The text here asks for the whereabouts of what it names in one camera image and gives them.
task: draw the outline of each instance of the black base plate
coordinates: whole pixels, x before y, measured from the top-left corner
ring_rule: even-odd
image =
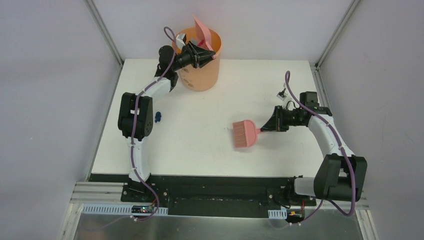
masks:
[[[280,209],[270,196],[280,194],[288,179],[151,175],[146,183],[157,193],[160,207],[168,208],[169,215],[268,218],[268,210]],[[155,199],[147,188],[131,181],[128,175],[90,176],[90,182],[111,181],[127,183],[122,190],[122,202],[151,203]],[[307,198],[304,204],[316,206],[316,201]]]

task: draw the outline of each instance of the cable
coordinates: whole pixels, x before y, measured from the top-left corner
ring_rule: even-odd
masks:
[[[290,71],[286,71],[285,72],[285,84],[287,86],[287,90],[290,93],[291,97],[294,99],[294,101],[296,101],[297,104],[299,104],[299,106],[303,109],[305,109],[306,111],[308,111],[309,113],[311,113],[313,116],[319,118],[321,121],[323,121],[331,130],[331,132],[333,133],[337,144],[340,148],[341,154],[344,157],[344,160],[346,161],[347,167],[349,168],[349,173],[350,173],[350,182],[351,182],[351,188],[352,188],[352,199],[350,202],[350,211],[349,212],[345,212],[343,211],[335,202],[333,201],[329,201],[330,203],[332,203],[343,215],[345,216],[352,216],[355,212],[355,202],[356,202],[356,182],[355,182],[355,172],[354,169],[352,167],[351,161],[349,161],[348,155],[345,151],[345,148],[343,147],[342,144],[342,140],[340,139],[339,134],[337,133],[336,129],[322,116],[320,116],[319,114],[316,114],[314,111],[312,111],[311,109],[307,108],[305,105],[303,105],[297,98],[296,96],[293,94],[292,90],[290,89],[289,86],[289,81],[290,81]]]
[[[88,229],[88,228],[85,228],[85,227],[83,227],[83,226],[81,226],[80,228],[81,228],[82,230],[84,230],[84,231],[87,231],[87,232],[97,232],[97,231],[100,231],[100,230],[102,230],[102,229],[105,229],[105,228],[109,227],[110,225],[112,225],[112,224],[114,224],[114,223],[116,223],[116,222],[119,222],[119,221],[121,221],[122,219],[125,219],[125,218],[130,218],[130,216],[128,216],[128,215],[120,216],[120,217],[118,217],[117,219],[115,219],[115,220],[113,220],[113,221],[111,221],[111,222],[109,222],[109,223],[107,223],[107,224],[105,224],[105,225],[103,225],[103,226],[101,226],[101,227],[99,227],[99,228]]]
[[[290,103],[292,103],[292,104],[293,104],[293,108],[298,109],[298,107],[296,107],[296,105],[295,105],[295,102],[294,102],[294,101],[292,101],[292,100],[290,100],[290,101],[288,101],[288,102],[287,102],[287,104],[285,105],[285,108],[286,108],[286,109],[289,109],[289,105],[290,105]]]
[[[321,206],[323,205],[323,203],[324,203],[324,200],[321,200],[321,202],[319,202],[319,204],[318,204],[318,207],[316,207],[315,208],[315,210],[309,215],[309,216],[307,216],[305,219],[303,219],[302,221],[300,221],[300,222],[298,222],[298,225],[300,226],[301,224],[303,224],[306,220],[308,220],[310,217],[312,217],[316,212],[318,212],[318,210],[321,208]],[[285,225],[285,226],[283,226],[283,227],[275,227],[275,226],[273,226],[272,225],[272,223],[270,222],[270,220],[268,219],[268,223],[271,225],[271,227],[273,227],[274,229],[277,229],[277,230],[283,230],[283,229],[285,229],[285,228],[287,228],[287,227],[291,227],[293,224],[287,224],[287,225]]]
[[[281,202],[279,202],[274,196],[272,197],[272,199],[274,200],[274,202],[278,205],[280,205],[281,207],[284,207],[285,209],[289,209],[292,207],[292,205],[289,203],[288,206],[282,204]]]
[[[153,200],[153,202],[150,204],[150,206],[153,206],[156,202],[156,198]]]
[[[167,32],[167,30],[169,30],[170,31],[170,33],[172,34],[172,38],[168,35],[168,32]],[[172,31],[172,29],[171,28],[169,28],[169,27],[164,27],[163,28],[163,31],[165,32],[165,35],[168,37],[168,38],[170,38],[170,39],[172,39],[172,41],[175,43],[177,40],[176,40],[176,36],[175,36],[175,33]],[[174,58],[175,58],[175,55],[176,55],[176,51],[177,51],[177,48],[176,47],[174,47],[174,49],[173,49],[173,54],[172,54],[172,58],[171,58],[171,61],[169,62],[169,64],[168,64],[168,66],[166,67],[166,69],[165,69],[165,71],[163,71],[163,73],[162,73],[162,75],[157,79],[157,80],[155,80],[155,81],[153,81],[151,84],[149,84],[149,85],[147,85],[147,87],[143,90],[143,91],[141,91],[138,95],[137,95],[137,97],[135,98],[135,107],[134,107],[134,109],[135,109],[135,111],[137,112],[137,109],[138,109],[138,107],[139,107],[139,99],[140,99],[140,97],[143,95],[143,94],[145,94],[146,93],[146,91],[149,89],[149,88],[151,88],[152,86],[154,86],[155,84],[157,84],[163,77],[164,77],[164,75],[168,72],[168,70],[171,68],[171,65],[172,65],[172,63],[174,62]],[[147,217],[144,217],[144,218],[141,218],[141,219],[138,219],[138,218],[135,218],[135,219],[137,219],[137,221],[139,221],[139,222],[141,222],[141,221],[146,221],[146,220],[149,220],[151,217],[153,217],[153,215],[155,215],[156,214],[156,212],[159,210],[159,206],[160,206],[160,202],[159,202],[159,197],[158,197],[158,194],[156,194],[156,192],[142,179],[142,177],[139,175],[139,173],[137,172],[137,169],[136,169],[136,164],[135,164],[135,162],[134,162],[134,135],[136,134],[136,124],[137,124],[137,114],[134,114],[134,121],[133,121],[133,123],[132,123],[132,132],[131,132],[131,154],[130,154],[130,157],[131,157],[131,166],[132,166],[132,169],[134,169],[134,173],[135,173],[135,175],[137,176],[137,178],[138,178],[138,180],[140,180],[140,182],[147,188],[147,189],[149,189],[152,193],[153,193],[153,195],[154,195],[154,197],[155,197],[155,199],[156,199],[156,202],[157,202],[157,205],[156,205],[156,209],[149,215],[149,216],[147,216]]]
[[[171,39],[172,40],[172,42],[176,42],[177,40],[176,40],[176,36],[175,36],[175,33],[174,33],[174,31],[172,31],[172,29],[171,28],[169,28],[168,26],[166,26],[166,27],[164,27],[163,28],[163,31],[165,32],[165,35],[169,38],[169,39]],[[149,85],[147,85],[147,87],[145,87],[144,88],[144,90],[142,90],[138,95],[137,95],[137,97],[136,97],[136,99],[135,99],[135,107],[134,107],[134,109],[135,109],[135,112],[137,112],[137,109],[138,109],[138,107],[139,107],[139,99],[140,99],[140,97],[143,95],[143,94],[145,94],[146,93],[146,91],[149,89],[149,88],[151,88],[152,86],[154,86],[155,84],[157,84],[163,77],[164,77],[164,75],[168,72],[168,70],[171,68],[171,65],[172,65],[172,63],[174,62],[174,59],[175,59],[175,55],[176,55],[176,53],[177,53],[177,49],[176,49],[176,47],[174,47],[173,48],[173,54],[172,54],[172,58],[171,58],[171,61],[169,62],[169,64],[168,64],[168,66],[166,67],[166,69],[165,69],[165,71],[162,73],[162,75],[157,79],[157,80],[155,80],[155,81],[153,81],[152,83],[150,83]],[[157,205],[156,205],[156,209],[149,215],[149,216],[146,216],[146,217],[144,217],[144,218],[138,218],[138,217],[135,217],[134,219],[136,219],[137,221],[139,221],[139,222],[142,222],[142,221],[146,221],[146,220],[148,220],[148,219],[150,219],[151,217],[153,217],[153,215],[155,215],[156,214],[156,212],[159,210],[159,197],[158,197],[158,194],[156,194],[156,192],[145,182],[145,181],[143,181],[143,179],[141,178],[141,176],[139,175],[139,173],[137,172],[137,169],[136,169],[136,164],[134,163],[134,136],[135,136],[135,134],[136,134],[136,124],[137,124],[137,114],[134,114],[134,121],[133,121],[133,124],[132,124],[132,132],[131,132],[131,154],[130,154],[130,157],[131,157],[131,166],[132,166],[132,169],[134,169],[134,173],[135,173],[135,175],[137,176],[137,178],[138,178],[138,180],[140,180],[140,182],[147,188],[147,189],[149,189],[150,191],[151,191],[151,193],[153,193],[153,195],[154,195],[154,201],[153,201],[153,203],[152,203],[152,205],[155,203],[155,202],[157,202]],[[125,215],[125,216],[121,216],[121,217],[119,217],[119,218],[117,218],[117,219],[115,219],[115,220],[113,220],[113,221],[111,221],[111,222],[109,222],[108,224],[106,224],[106,225],[103,225],[103,226],[101,226],[101,227],[99,227],[99,228],[96,228],[96,229],[86,229],[86,228],[84,228],[84,227],[81,227],[83,230],[85,230],[85,231],[88,231],[88,232],[96,232],[96,231],[99,231],[99,230],[102,230],[102,229],[104,229],[104,228],[107,228],[107,227],[109,227],[110,225],[112,225],[112,224],[114,224],[114,223],[116,223],[116,222],[118,222],[118,221],[120,221],[120,220],[122,220],[122,219],[124,219],[124,218],[128,218],[129,216],[127,216],[127,215]]]

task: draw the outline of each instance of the orange bucket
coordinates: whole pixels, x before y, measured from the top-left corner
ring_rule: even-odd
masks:
[[[212,88],[218,80],[218,74],[220,72],[220,60],[221,60],[221,37],[215,31],[210,30],[211,35],[211,46],[215,51],[215,59],[210,61],[202,68],[194,68],[191,65],[188,65],[179,70],[179,75],[182,80],[182,84],[187,88],[194,91],[206,91]],[[188,43],[191,39],[196,38],[196,28],[190,27],[180,31],[178,34],[186,35],[186,43]]]

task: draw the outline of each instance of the metal surface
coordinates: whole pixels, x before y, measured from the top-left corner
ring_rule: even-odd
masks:
[[[325,87],[323,85],[323,81],[321,80],[320,71],[316,66],[311,65],[310,70],[312,71],[313,81],[315,82],[316,92],[318,94],[319,102],[322,106],[328,107],[330,111],[332,110],[330,101],[327,97]]]
[[[280,210],[268,210],[269,219],[287,219],[287,210],[281,208]]]
[[[149,216],[151,213],[134,213],[132,212],[133,207],[139,207],[140,204],[130,205],[130,204],[84,204],[82,209],[83,214],[103,214],[103,215],[128,215],[128,216]],[[168,208],[159,207],[155,216],[167,216]]]
[[[86,204],[120,204],[128,205],[130,202],[121,202],[121,194],[124,183],[112,182],[85,182],[79,181],[75,184],[70,203],[86,203]],[[335,201],[343,210],[349,210],[351,203],[347,201]],[[149,202],[134,202],[133,205],[149,204]],[[305,206],[305,209],[314,209],[314,206]],[[321,209],[333,210],[334,206],[324,201]],[[356,202],[357,210],[369,210],[367,198],[362,192],[361,198]]]
[[[347,8],[346,13],[344,14],[343,18],[341,19],[340,23],[338,24],[337,28],[335,29],[333,35],[331,36],[330,41],[327,43],[327,46],[325,46],[324,51],[322,52],[321,56],[319,57],[318,62],[316,63],[316,67],[318,68],[318,70],[320,69],[321,65],[325,61],[330,50],[333,48],[333,46],[337,42],[337,39],[339,39],[343,29],[345,29],[349,19],[351,18],[352,14],[357,9],[360,2],[362,2],[362,0],[353,0],[352,3]]]
[[[288,223],[283,219],[163,216],[154,217],[146,222],[134,222],[131,218],[123,218],[98,231],[84,230],[98,229],[117,218],[119,217],[116,215],[82,214],[75,239],[362,239],[356,216],[345,217],[337,210],[320,210],[301,226],[297,224],[287,226]]]
[[[373,217],[370,210],[356,211],[359,227],[364,240],[378,240],[376,226],[374,225]]]
[[[81,211],[83,204],[81,203],[70,203],[65,215],[65,219],[60,229],[60,240],[72,240],[74,239],[75,232],[77,231],[78,222],[80,221]]]
[[[84,0],[85,4],[87,5],[88,10],[90,11],[95,24],[98,27],[98,30],[101,32],[101,35],[103,35],[104,40],[107,43],[107,46],[109,47],[110,51],[113,53],[113,56],[115,57],[117,63],[122,68],[124,65],[124,61],[118,52],[118,49],[114,43],[114,40],[111,37],[111,34],[109,33],[108,29],[106,28],[105,23],[103,22],[102,16],[100,16],[99,10],[96,7],[96,4],[93,0]]]

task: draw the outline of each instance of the brush bristles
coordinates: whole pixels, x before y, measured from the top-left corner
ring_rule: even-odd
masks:
[[[234,141],[236,148],[245,148],[248,146],[246,139],[245,122],[238,121],[232,123],[232,129],[234,130]]]

